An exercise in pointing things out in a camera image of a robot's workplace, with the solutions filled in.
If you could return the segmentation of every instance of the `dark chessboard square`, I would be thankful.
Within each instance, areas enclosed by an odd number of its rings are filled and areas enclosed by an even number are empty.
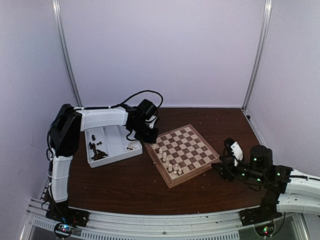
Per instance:
[[[172,166],[177,163],[177,161],[176,161],[175,159],[172,159],[172,160],[170,160],[169,162],[170,162],[170,164],[172,164]]]
[[[202,152],[202,153],[200,153],[200,156],[201,156],[202,158],[205,158],[205,157],[207,156],[207,154],[205,154],[204,152]]]
[[[190,152],[188,148],[182,149],[182,151],[183,151],[185,154],[187,154],[187,153]]]
[[[208,150],[208,148],[207,148],[206,146],[201,147],[201,149],[202,149],[203,151],[207,151],[207,150]]]
[[[191,164],[189,164],[187,167],[188,167],[188,169],[189,169],[189,170],[193,170],[193,169],[195,169],[195,168],[196,168],[192,163],[191,163]]]
[[[193,150],[193,151],[191,152],[191,154],[192,154],[193,156],[197,156],[199,153],[198,153],[196,150]]]
[[[197,159],[193,156],[189,158],[190,162],[195,163],[197,161]]]
[[[188,157],[186,155],[181,155],[180,158],[184,161],[184,160],[187,160]]]
[[[187,166],[184,161],[179,162],[178,164],[179,164],[180,168]]]
[[[198,163],[200,163],[200,165],[202,166],[203,164],[205,164],[205,163],[206,163],[206,161],[205,161],[205,160],[203,160],[203,159],[200,159],[200,160],[198,161]]]
[[[210,160],[213,160],[216,158],[215,155],[213,155],[213,154],[210,154],[208,157],[210,158]]]
[[[179,157],[179,154],[178,154],[178,153],[176,153],[176,152],[172,153],[171,155],[172,155],[172,157],[173,157],[173,158],[177,158],[177,157]]]

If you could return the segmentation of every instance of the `chessboard border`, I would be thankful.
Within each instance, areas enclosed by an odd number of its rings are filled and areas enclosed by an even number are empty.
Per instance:
[[[144,143],[144,147],[146,148],[147,152],[149,153],[151,159],[153,160],[153,162],[155,162],[155,165],[159,171],[159,173],[161,174],[162,178],[164,179],[166,185],[169,188],[173,188],[179,184],[182,184],[184,182],[186,182],[189,179],[192,179],[202,173],[204,173],[205,171],[209,170],[211,168],[211,164],[215,163],[214,161],[216,161],[217,163],[220,162],[219,160],[219,154],[214,150],[214,148],[204,139],[204,137],[194,128],[194,126],[192,126],[191,124],[176,128],[174,130],[171,131],[167,131],[164,132],[162,134],[160,134],[158,136],[158,138],[165,136],[167,134],[172,134],[176,131],[180,131],[182,129],[185,128],[190,128],[195,134],[196,136],[205,144],[205,146],[213,153],[213,155],[215,156],[215,159],[213,159],[212,161],[202,165],[201,167],[195,169],[195,171],[190,171],[188,173],[185,173],[183,176],[181,176],[180,178],[176,178],[176,179],[171,179],[170,176],[167,174],[167,170],[166,168],[163,166],[163,163],[161,162],[161,160],[158,158],[158,155],[156,154],[156,152],[154,151],[154,148],[152,147],[152,144],[150,143]]]

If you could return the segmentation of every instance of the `chessboard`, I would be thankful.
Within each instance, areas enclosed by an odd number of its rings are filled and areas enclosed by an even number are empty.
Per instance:
[[[145,148],[169,188],[211,169],[218,153],[191,125],[160,134]]]

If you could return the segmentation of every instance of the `vertical metal post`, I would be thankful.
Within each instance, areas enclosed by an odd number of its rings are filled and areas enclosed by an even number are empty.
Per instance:
[[[76,100],[76,103],[79,107],[82,107],[82,102],[81,102],[79,91],[77,88],[75,76],[72,71],[69,53],[67,49],[67,42],[66,42],[64,26],[62,22],[61,10],[60,10],[60,0],[52,0],[52,4],[53,4],[54,17],[55,17],[56,25],[57,25],[59,36],[60,36],[60,43],[61,43],[66,72],[69,78],[69,82],[70,82],[71,89],[72,89],[74,98]]]
[[[260,39],[259,39],[258,48],[256,51],[256,56],[255,56],[255,61],[254,61],[254,65],[251,73],[249,86],[246,91],[245,99],[242,105],[243,112],[247,111],[248,104],[255,86],[255,82],[257,80],[258,71],[261,64],[261,60],[262,60],[262,54],[266,45],[267,35],[269,31],[271,11],[272,11],[272,0],[265,0]]]

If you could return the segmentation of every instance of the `wooden table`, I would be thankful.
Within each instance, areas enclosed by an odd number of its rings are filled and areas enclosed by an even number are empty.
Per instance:
[[[160,133],[192,124],[220,155],[228,137],[239,142],[245,157],[259,144],[240,109],[161,108],[159,117]],[[82,134],[70,167],[71,207],[119,214],[197,214],[257,206],[265,194],[237,180],[222,180],[213,169],[170,189],[146,150],[140,156],[90,168],[85,144]]]

